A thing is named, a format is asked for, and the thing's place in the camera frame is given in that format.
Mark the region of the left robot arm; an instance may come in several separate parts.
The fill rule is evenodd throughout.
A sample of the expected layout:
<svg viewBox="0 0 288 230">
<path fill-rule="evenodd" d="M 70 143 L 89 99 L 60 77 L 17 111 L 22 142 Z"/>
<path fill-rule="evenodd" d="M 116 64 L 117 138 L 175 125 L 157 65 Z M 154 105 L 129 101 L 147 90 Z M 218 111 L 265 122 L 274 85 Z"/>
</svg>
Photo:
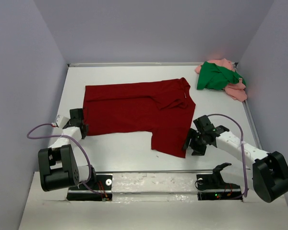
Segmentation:
<svg viewBox="0 0 288 230">
<path fill-rule="evenodd" d="M 62 129 L 56 141 L 46 149 L 38 152 L 38 164 L 41 187 L 44 191 L 69 188 L 91 182 L 97 182 L 96 172 L 89 162 L 87 154 L 86 165 L 77 165 L 74 148 L 80 146 L 80 140 L 88 133 L 88 125 L 84 123 L 84 110 L 71 109 L 70 118 L 58 115 L 53 127 Z"/>
</svg>

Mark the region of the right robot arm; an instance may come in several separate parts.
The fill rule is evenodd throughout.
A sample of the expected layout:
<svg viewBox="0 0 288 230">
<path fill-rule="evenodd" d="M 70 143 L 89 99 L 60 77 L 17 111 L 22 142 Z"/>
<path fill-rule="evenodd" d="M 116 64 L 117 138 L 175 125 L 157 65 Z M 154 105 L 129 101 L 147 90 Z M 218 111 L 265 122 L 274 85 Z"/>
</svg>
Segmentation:
<svg viewBox="0 0 288 230">
<path fill-rule="evenodd" d="M 205 155 L 208 145 L 221 149 L 242 162 L 243 178 L 246 169 L 252 170 L 252 187 L 265 202 L 271 203 L 288 192 L 288 165 L 278 151 L 272 153 L 254 147 L 244 141 L 244 135 L 235 136 L 225 126 L 214 126 L 207 115 L 193 121 L 183 148 L 191 148 L 192 155 Z"/>
</svg>

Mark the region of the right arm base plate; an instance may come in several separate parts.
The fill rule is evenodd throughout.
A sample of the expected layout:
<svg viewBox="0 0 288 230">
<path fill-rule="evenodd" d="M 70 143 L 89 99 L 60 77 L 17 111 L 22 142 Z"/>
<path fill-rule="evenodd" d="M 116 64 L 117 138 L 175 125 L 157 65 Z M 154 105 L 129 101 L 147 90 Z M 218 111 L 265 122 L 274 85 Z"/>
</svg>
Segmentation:
<svg viewBox="0 0 288 230">
<path fill-rule="evenodd" d="M 226 183 L 222 177 L 216 179 L 213 174 L 198 174 L 194 185 L 199 201 L 243 200 L 239 185 Z"/>
</svg>

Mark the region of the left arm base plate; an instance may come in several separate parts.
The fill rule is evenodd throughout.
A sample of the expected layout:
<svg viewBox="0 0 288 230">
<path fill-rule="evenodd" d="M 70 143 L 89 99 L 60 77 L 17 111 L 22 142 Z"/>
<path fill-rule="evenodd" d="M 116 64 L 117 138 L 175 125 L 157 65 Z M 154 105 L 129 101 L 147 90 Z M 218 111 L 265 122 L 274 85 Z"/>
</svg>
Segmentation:
<svg viewBox="0 0 288 230">
<path fill-rule="evenodd" d="M 97 173 L 96 182 L 90 180 L 86 185 L 70 187 L 66 199 L 69 201 L 111 201 L 113 174 Z"/>
</svg>

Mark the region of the dark red t-shirt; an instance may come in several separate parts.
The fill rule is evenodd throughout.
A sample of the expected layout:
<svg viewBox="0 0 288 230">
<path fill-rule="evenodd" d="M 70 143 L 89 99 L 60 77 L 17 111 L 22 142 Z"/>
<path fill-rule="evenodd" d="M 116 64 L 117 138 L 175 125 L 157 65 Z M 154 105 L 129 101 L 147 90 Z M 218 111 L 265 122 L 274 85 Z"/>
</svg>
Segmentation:
<svg viewBox="0 0 288 230">
<path fill-rule="evenodd" d="M 185 158 L 183 146 L 195 111 L 190 88 L 185 78 L 87 85 L 83 102 L 87 134 L 150 132 L 152 150 Z"/>
</svg>

